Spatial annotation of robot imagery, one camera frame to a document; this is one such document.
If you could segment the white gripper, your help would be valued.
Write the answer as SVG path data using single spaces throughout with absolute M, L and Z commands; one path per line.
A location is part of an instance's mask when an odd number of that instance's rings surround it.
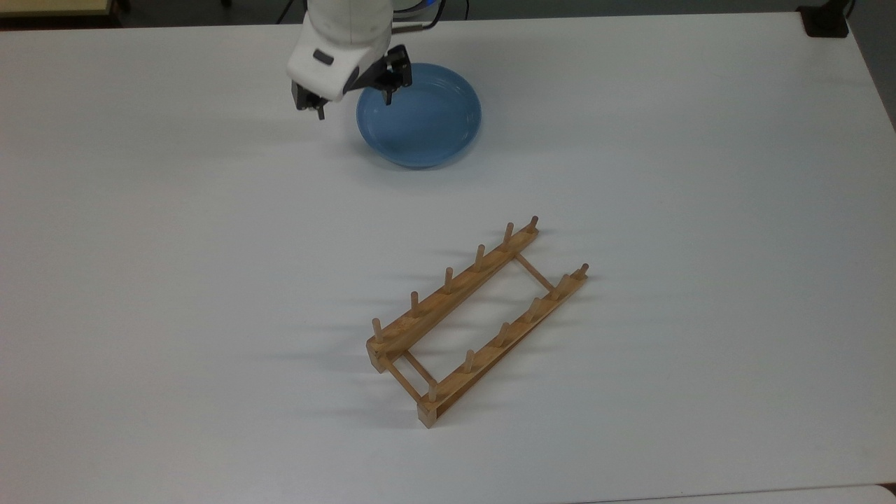
M 374 76 L 370 87 L 381 92 L 385 106 L 392 105 L 394 94 L 412 86 L 414 77 L 406 45 L 387 51 L 390 42 L 390 32 L 370 43 L 340 45 L 316 31 L 301 31 L 287 61 L 295 108 L 313 111 L 320 121 L 326 120 L 329 100 L 339 102 L 371 66 Z

